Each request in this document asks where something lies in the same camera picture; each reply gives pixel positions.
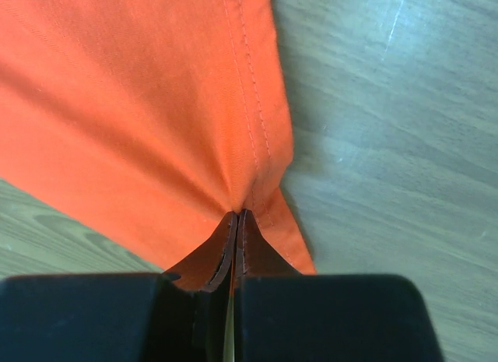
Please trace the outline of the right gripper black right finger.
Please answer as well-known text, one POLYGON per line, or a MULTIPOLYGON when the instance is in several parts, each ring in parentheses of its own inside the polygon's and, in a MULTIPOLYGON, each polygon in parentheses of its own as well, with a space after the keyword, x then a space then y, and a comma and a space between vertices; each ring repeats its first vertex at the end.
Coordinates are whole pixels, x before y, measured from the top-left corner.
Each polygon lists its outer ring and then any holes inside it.
POLYGON ((441 361, 422 294, 392 274, 304 275, 238 217, 234 255, 238 361, 441 361))

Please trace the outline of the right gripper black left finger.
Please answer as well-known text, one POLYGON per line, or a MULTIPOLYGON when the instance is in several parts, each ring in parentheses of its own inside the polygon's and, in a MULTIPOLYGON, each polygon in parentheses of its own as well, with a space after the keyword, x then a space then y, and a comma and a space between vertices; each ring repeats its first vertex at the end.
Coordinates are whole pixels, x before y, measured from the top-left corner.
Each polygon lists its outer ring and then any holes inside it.
POLYGON ((1 281, 3 361, 221 361, 237 215, 166 272, 1 281))

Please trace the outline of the orange t shirt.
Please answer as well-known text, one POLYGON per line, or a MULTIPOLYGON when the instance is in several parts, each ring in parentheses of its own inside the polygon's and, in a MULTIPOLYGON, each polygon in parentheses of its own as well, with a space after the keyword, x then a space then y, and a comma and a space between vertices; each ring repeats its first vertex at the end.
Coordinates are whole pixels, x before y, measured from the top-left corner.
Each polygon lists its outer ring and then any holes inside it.
POLYGON ((271 0, 1 0, 1 176, 167 269, 249 209, 314 263, 271 0))

